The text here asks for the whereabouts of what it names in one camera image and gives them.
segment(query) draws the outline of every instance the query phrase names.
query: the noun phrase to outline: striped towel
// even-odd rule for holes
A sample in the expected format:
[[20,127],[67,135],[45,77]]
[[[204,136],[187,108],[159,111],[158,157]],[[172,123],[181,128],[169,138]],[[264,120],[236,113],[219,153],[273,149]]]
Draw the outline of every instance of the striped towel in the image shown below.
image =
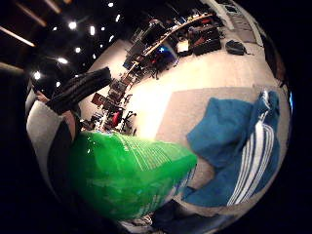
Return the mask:
[[188,188],[183,201],[201,207],[232,206],[259,192],[278,168],[279,100],[264,91],[254,105],[210,100],[204,119],[187,135],[191,148],[214,166],[213,180]]

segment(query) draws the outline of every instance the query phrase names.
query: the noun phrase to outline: equipment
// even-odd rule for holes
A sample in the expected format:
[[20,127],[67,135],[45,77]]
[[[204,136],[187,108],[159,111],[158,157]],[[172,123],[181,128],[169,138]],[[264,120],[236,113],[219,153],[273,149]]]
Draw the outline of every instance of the equipment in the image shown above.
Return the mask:
[[233,40],[225,44],[225,49],[228,54],[236,56],[243,56],[244,53],[247,53],[246,48],[242,43]]
[[199,45],[193,47],[193,53],[196,56],[203,55],[208,52],[217,51],[221,49],[221,43],[219,39],[209,39]]

